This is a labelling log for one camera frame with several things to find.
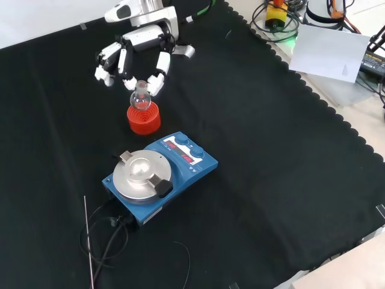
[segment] white surface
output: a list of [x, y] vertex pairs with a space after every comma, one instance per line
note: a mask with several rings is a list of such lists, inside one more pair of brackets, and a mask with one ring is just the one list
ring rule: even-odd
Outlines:
[[0, 0], [0, 48], [101, 17], [118, 0]]
[[369, 38], [300, 25], [289, 68], [355, 83]]
[[385, 288], [385, 234], [381, 234], [292, 284], [292, 289]]

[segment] power cord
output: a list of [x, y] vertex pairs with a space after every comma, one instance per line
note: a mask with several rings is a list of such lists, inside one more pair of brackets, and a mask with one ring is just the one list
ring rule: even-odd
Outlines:
[[[112, 204], [114, 201], [116, 201], [117, 199], [116, 198], [113, 198], [113, 199], [110, 199], [108, 200], [107, 202], [105, 202], [103, 205], [99, 206], [89, 217], [88, 217], [88, 224], [90, 224], [90, 221], [91, 219], [99, 212], [101, 211], [102, 209], [106, 208], [108, 205]], [[109, 241], [107, 242], [107, 245], [106, 245], [106, 248], [102, 254], [102, 257], [101, 258], [98, 258], [98, 257], [95, 257], [91, 252], [89, 252], [88, 248], [84, 246], [83, 244], [83, 238], [87, 238], [88, 236], [90, 236], [91, 234], [91, 231], [94, 230], [94, 228], [96, 227], [96, 225], [98, 223], [100, 223], [101, 221], [109, 221], [114, 227], [116, 227], [115, 231], [112, 233], [112, 236], [111, 238], [109, 239]], [[134, 223], [135, 223], [135, 218], [133, 217], [133, 215], [127, 211], [127, 213], [125, 213], [124, 215], [122, 216], [119, 216], [118, 218], [115, 218], [115, 217], [101, 217], [99, 219], [97, 219], [89, 228], [89, 232], [88, 232], [88, 235], [85, 234], [85, 230], [86, 230], [86, 225], [83, 226], [83, 228], [81, 229], [80, 233], [79, 233], [79, 238], [78, 238], [78, 245], [79, 245], [79, 248], [81, 250], [81, 252], [86, 255], [88, 257], [88, 254], [90, 254], [92, 260], [97, 264], [97, 268], [94, 272], [94, 276], [93, 276], [93, 283], [95, 284], [96, 280], [97, 280], [97, 277], [100, 275], [100, 272], [102, 270], [103, 267], [105, 268], [111, 268], [113, 269], [114, 266], [111, 266], [111, 265], [108, 265], [106, 264], [106, 261], [108, 260], [112, 260], [114, 258], [117, 258], [118, 256], [120, 256], [123, 251], [126, 249], [126, 246], [128, 244], [128, 237], [129, 237], [129, 233], [128, 233], [128, 229], [127, 229], [127, 226], [134, 226]], [[114, 242], [114, 240], [116, 239], [116, 236], [118, 236], [119, 232], [122, 230], [122, 228], [124, 229], [125, 231], [125, 241], [123, 243], [123, 246], [119, 249], [119, 251], [111, 256], [108, 256], [108, 252], [109, 250], [111, 249], [111, 246]], [[187, 252], [187, 255], [188, 255], [188, 269], [187, 269], [187, 274], [186, 274], [186, 279], [185, 279], [185, 283], [183, 285], [183, 288], [182, 289], [185, 289], [186, 287], [186, 284], [187, 284], [187, 280], [188, 280], [188, 277], [189, 277], [189, 273], [190, 273], [190, 267], [191, 267], [191, 257], [190, 257], [190, 252], [188, 250], [188, 248], [180, 243], [180, 242], [177, 242], [177, 241], [174, 241], [173, 243], [175, 244], [179, 244], [181, 246], [183, 246]]]
[[195, 20], [197, 20], [198, 18], [202, 17], [203, 15], [206, 15], [211, 10], [212, 6], [215, 5], [215, 2], [216, 2], [216, 0], [210, 0], [210, 3], [209, 3], [209, 5], [206, 8], [200, 10], [199, 12], [197, 12], [195, 14], [192, 14], [192, 15], [184, 18], [180, 22], [180, 24], [186, 24], [186, 23], [194, 22]]
[[[298, 27], [300, 26], [300, 23], [302, 23], [300, 21], [299, 17], [297, 16], [297, 7], [300, 7], [300, 5], [304, 5], [304, 3], [305, 3], [305, 2], [302, 2], [302, 4], [299, 4], [299, 2], [300, 1], [291, 1], [291, 2], [288, 1], [288, 9], [285, 9], [283, 7], [279, 7], [279, 6], [274, 5], [273, 3], [265, 1], [264, 3], [262, 3], [260, 6], [258, 6], [254, 10], [253, 15], [251, 17], [251, 22], [249, 24], [250, 30], [253, 30], [253, 27], [252, 27], [251, 24], [254, 24], [255, 27], [258, 30], [263, 31], [263, 32], [267, 32], [267, 33], [293, 33], [293, 35], [290, 35], [290, 36], [287, 36], [287, 37], [283, 37], [283, 38], [280, 38], [280, 39], [275, 39], [275, 40], [265, 39], [265, 38], [261, 37], [266, 42], [278, 43], [278, 42], [284, 42], [286, 40], [289, 40], [289, 39], [292, 39], [292, 38], [296, 37], [298, 35]], [[267, 9], [267, 7], [269, 5], [273, 6], [274, 8], [277, 8], [277, 9], [285, 11], [287, 13], [287, 15], [290, 17], [290, 21], [283, 28], [273, 28], [273, 29], [270, 29], [270, 30], [265, 30], [265, 29], [261, 28], [255, 22], [257, 17], [264, 11], [264, 9]], [[292, 22], [295, 23], [295, 27], [292, 28], [292, 29], [287, 30], [287, 28], [289, 27], [289, 25]]]

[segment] black tablecloth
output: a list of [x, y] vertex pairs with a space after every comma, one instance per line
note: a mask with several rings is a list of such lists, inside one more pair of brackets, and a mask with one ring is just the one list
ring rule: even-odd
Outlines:
[[[186, 17], [206, 1], [174, 2]], [[181, 31], [196, 54], [172, 57], [161, 129], [135, 135], [123, 84], [93, 76], [95, 52], [130, 29], [100, 19], [0, 51], [1, 288], [86, 288], [83, 195], [89, 211], [106, 200], [117, 149], [179, 130], [218, 169], [130, 235], [98, 288], [182, 288], [187, 255], [173, 241], [191, 254], [186, 288], [272, 288], [381, 225], [383, 159], [222, 1]], [[135, 56], [139, 79], [157, 52]]]

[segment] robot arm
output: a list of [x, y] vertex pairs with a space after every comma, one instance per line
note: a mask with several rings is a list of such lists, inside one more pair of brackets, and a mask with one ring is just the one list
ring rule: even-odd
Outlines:
[[155, 74], [147, 80], [147, 90], [156, 96], [164, 85], [170, 68], [171, 54], [192, 57], [195, 49], [176, 45], [179, 37], [177, 17], [174, 7], [163, 7], [162, 0], [123, 0], [105, 14], [107, 22], [130, 19], [138, 29], [124, 34], [97, 56], [98, 67], [95, 77], [106, 86], [114, 84], [115, 74], [122, 78], [128, 90], [134, 90], [137, 79], [131, 73], [134, 51], [160, 46]]

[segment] wire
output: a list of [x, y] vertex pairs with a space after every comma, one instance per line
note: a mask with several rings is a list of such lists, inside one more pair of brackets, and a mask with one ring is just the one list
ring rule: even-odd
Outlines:
[[[290, 17], [290, 21], [283, 27], [283, 28], [275, 28], [275, 29], [270, 29], [270, 30], [265, 30], [263, 28], [261, 28], [256, 22], [255, 20], [257, 19], [257, 17], [264, 11], [264, 9], [267, 8], [267, 6], [270, 5], [270, 6], [273, 6], [274, 8], [277, 8], [277, 9], [280, 9], [280, 10], [283, 10], [285, 11], [288, 16]], [[295, 23], [295, 27], [293, 29], [290, 29], [290, 30], [286, 30], [287, 27], [294, 21]], [[284, 37], [284, 38], [280, 38], [280, 39], [276, 39], [276, 40], [270, 40], [270, 39], [265, 39], [265, 38], [262, 38], [262, 40], [266, 41], [266, 42], [273, 42], [273, 43], [278, 43], [278, 42], [283, 42], [283, 41], [286, 41], [286, 40], [289, 40], [289, 39], [292, 39], [294, 37], [296, 37], [298, 35], [298, 27], [300, 26], [300, 19], [298, 18], [298, 16], [296, 15], [296, 9], [293, 10], [293, 12], [285, 9], [285, 8], [282, 8], [282, 7], [279, 7], [279, 6], [276, 6], [270, 2], [264, 2], [262, 3], [260, 6], [258, 6], [254, 12], [253, 12], [253, 15], [251, 17], [251, 22], [249, 24], [249, 28], [250, 30], [252, 30], [252, 26], [251, 24], [254, 24], [255, 27], [260, 30], [260, 31], [263, 31], [263, 32], [267, 32], [267, 33], [294, 33], [293, 35], [290, 35], [288, 37]]]
[[381, 45], [379, 45], [378, 43], [375, 43], [374, 41], [372, 40], [369, 40], [370, 43], [374, 44], [375, 46], [377, 46], [378, 48], [382, 49], [383, 51], [385, 51], [385, 48], [383, 48]]
[[[99, 206], [99, 207], [98, 207], [98, 208], [91, 214], [91, 216], [88, 218], [88, 222], [91, 220], [91, 218], [92, 218], [93, 216], [96, 215], [96, 213], [98, 213], [101, 209], [105, 208], [107, 205], [111, 204], [111, 203], [114, 202], [115, 200], [116, 200], [116, 198], [110, 199], [110, 200], [108, 200], [107, 202], [105, 202], [103, 205]], [[82, 236], [84, 235], [83, 233], [84, 233], [84, 230], [86, 229], [86, 226], [84, 226], [84, 227], [81, 229], [80, 234], [79, 234], [79, 240], [78, 240], [78, 241], [79, 241], [79, 247], [80, 247], [80, 249], [81, 249], [81, 252], [82, 252], [84, 255], [86, 255], [86, 256], [88, 256], [88, 254], [90, 254], [92, 260], [98, 265], [98, 267], [96, 268], [96, 270], [95, 270], [95, 272], [94, 272], [93, 283], [96, 282], [97, 277], [100, 275], [100, 272], [101, 272], [101, 270], [102, 270], [103, 267], [114, 268], [114, 267], [111, 266], [111, 265], [105, 264], [105, 261], [107, 261], [107, 260], [109, 260], [109, 259], [113, 259], [113, 258], [118, 257], [118, 256], [121, 255], [121, 254], [123, 253], [123, 251], [126, 249], [126, 246], [127, 246], [127, 244], [128, 244], [128, 236], [129, 236], [129, 233], [128, 233], [128, 229], [127, 229], [127, 227], [126, 227], [126, 224], [130, 223], [130, 221], [128, 221], [128, 222], [125, 221], [125, 218], [127, 217], [128, 214], [130, 214], [129, 211], [127, 211], [126, 214], [124, 214], [123, 216], [120, 216], [120, 217], [118, 217], [118, 218], [115, 218], [115, 217], [101, 217], [101, 218], [97, 219], [97, 220], [92, 224], [92, 226], [89, 228], [89, 233], [88, 233], [88, 235], [86, 234], [86, 237], [90, 237], [91, 231], [96, 227], [96, 224], [98, 224], [98, 223], [101, 222], [101, 221], [106, 221], [106, 220], [108, 220], [108, 221], [110, 221], [110, 222], [111, 222], [111, 221], [114, 221], [114, 222], [116, 222], [116, 224], [119, 224], [119, 225], [116, 227], [115, 231], [112, 233], [111, 238], [108, 240], [107, 245], [106, 245], [106, 248], [105, 248], [105, 250], [104, 250], [104, 252], [103, 252], [101, 258], [96, 258], [95, 256], [92, 255], [91, 252], [88, 251], [88, 249], [87, 249], [86, 247], [84, 247], [84, 245], [83, 245], [83, 243], [82, 243]], [[116, 236], [118, 236], [118, 233], [122, 230], [122, 228], [124, 228], [125, 233], [126, 233], [125, 242], [124, 242], [123, 246], [120, 248], [120, 250], [119, 250], [117, 253], [115, 253], [115, 254], [113, 254], [113, 255], [111, 255], [111, 256], [108, 256], [108, 252], [109, 252], [109, 250], [111, 249], [111, 246], [112, 246], [112, 244], [113, 244], [113, 241], [115, 240]], [[190, 252], [189, 252], [188, 248], [187, 248], [184, 244], [182, 244], [182, 243], [180, 243], [180, 242], [177, 242], [177, 241], [174, 241], [173, 243], [176, 243], [176, 244], [179, 244], [179, 245], [183, 246], [183, 247], [186, 249], [186, 251], [187, 251], [187, 255], [188, 255], [188, 269], [187, 269], [187, 274], [186, 274], [185, 283], [184, 283], [183, 288], [182, 288], [182, 289], [185, 289], [186, 284], [187, 284], [187, 280], [188, 280], [188, 277], [189, 277], [189, 274], [190, 274], [190, 268], [191, 268], [191, 257], [190, 257]]]
[[352, 6], [352, 5], [354, 4], [355, 1], [356, 1], [356, 0], [351, 1], [351, 3], [350, 3], [348, 6], [346, 6], [346, 8], [349, 8], [350, 6]]
[[348, 22], [348, 24], [351, 26], [351, 28], [353, 28], [355, 31], [357, 31], [358, 34], [361, 34], [361, 31], [355, 27], [350, 21], [349, 19], [345, 16], [345, 22]]
[[212, 6], [215, 5], [216, 1], [217, 0], [210, 0], [210, 3], [209, 3], [209, 5], [206, 8], [200, 10], [199, 12], [197, 12], [195, 14], [192, 14], [192, 15], [184, 18], [180, 22], [180, 24], [186, 24], [186, 23], [194, 22], [195, 20], [197, 20], [198, 18], [202, 17], [203, 15], [206, 15], [211, 10]]
[[[380, 99], [381, 99], [381, 102], [385, 105], [385, 99], [384, 99], [384, 96], [382, 95], [381, 93], [381, 89], [380, 91], [376, 91], [371, 85], [370, 83], [368, 83], [360, 74], [358, 74], [358, 78], [361, 79], [361, 81], [363, 83], [366, 84], [366, 86], [368, 86], [369, 90], [371, 90], [372, 92], [376, 93], [379, 95]], [[384, 82], [384, 78], [385, 78], [385, 73], [383, 74], [383, 76], [381, 77], [381, 81], [380, 81], [380, 84], [382, 84]]]
[[187, 280], [188, 280], [188, 276], [189, 276], [189, 274], [190, 274], [190, 265], [191, 265], [191, 261], [190, 261], [190, 260], [191, 260], [191, 258], [190, 258], [190, 252], [188, 251], [187, 247], [186, 247], [184, 244], [182, 244], [182, 243], [180, 243], [180, 242], [177, 242], [177, 241], [174, 241], [174, 243], [179, 244], [179, 245], [182, 245], [182, 246], [186, 249], [187, 254], [188, 254], [188, 269], [187, 269], [187, 275], [186, 275], [185, 284], [183, 285], [183, 288], [182, 288], [182, 289], [185, 289], [186, 284], [187, 284]]
[[[110, 199], [108, 200], [107, 202], [105, 202], [103, 205], [99, 206], [92, 214], [91, 216], [88, 218], [88, 222], [90, 222], [91, 218], [93, 216], [96, 215], [96, 213], [98, 213], [102, 208], [105, 208], [107, 205], [111, 204], [113, 201], [115, 201], [116, 199]], [[98, 223], [100, 223], [101, 221], [106, 221], [108, 220], [109, 222], [113, 221], [113, 222], [116, 222], [116, 224], [119, 224], [118, 227], [116, 228], [116, 230], [114, 231], [114, 233], [112, 234], [111, 238], [109, 239], [108, 241], [108, 244], [106, 246], [106, 249], [104, 250], [104, 253], [102, 254], [102, 257], [101, 258], [97, 258], [95, 257], [91, 252], [88, 251], [88, 248], [86, 248], [84, 245], [83, 245], [83, 242], [82, 242], [82, 238], [84, 236], [84, 230], [86, 229], [86, 226], [83, 226], [83, 228], [81, 229], [80, 233], [79, 233], [79, 238], [78, 238], [78, 245], [80, 247], [80, 250], [81, 252], [86, 255], [86, 256], [91, 256], [91, 259], [98, 265], [97, 269], [95, 270], [95, 273], [94, 273], [94, 277], [93, 277], [93, 282], [95, 283], [97, 277], [99, 276], [99, 273], [102, 269], [102, 267], [106, 267], [106, 268], [114, 268], [114, 266], [111, 266], [111, 265], [107, 265], [105, 264], [105, 261], [109, 260], [109, 259], [114, 259], [116, 257], [118, 257], [119, 255], [121, 255], [123, 253], [123, 251], [126, 249], [126, 246], [128, 244], [128, 229], [127, 227], [125, 226], [125, 222], [123, 221], [124, 218], [126, 216], [120, 216], [119, 218], [115, 218], [115, 217], [102, 217], [102, 218], [99, 218], [97, 219], [91, 226], [90, 226], [90, 229], [89, 229], [89, 233], [88, 235], [86, 234], [85, 236], [86, 237], [90, 237], [90, 234], [91, 232], [94, 230], [94, 228], [96, 227], [96, 225]], [[125, 233], [126, 233], [126, 238], [125, 238], [125, 242], [123, 243], [123, 246], [121, 247], [121, 249], [114, 255], [111, 255], [111, 256], [108, 256], [108, 252], [110, 250], [110, 247], [115, 239], [115, 237], [117, 236], [117, 234], [119, 233], [119, 231], [124, 228], [125, 229]]]

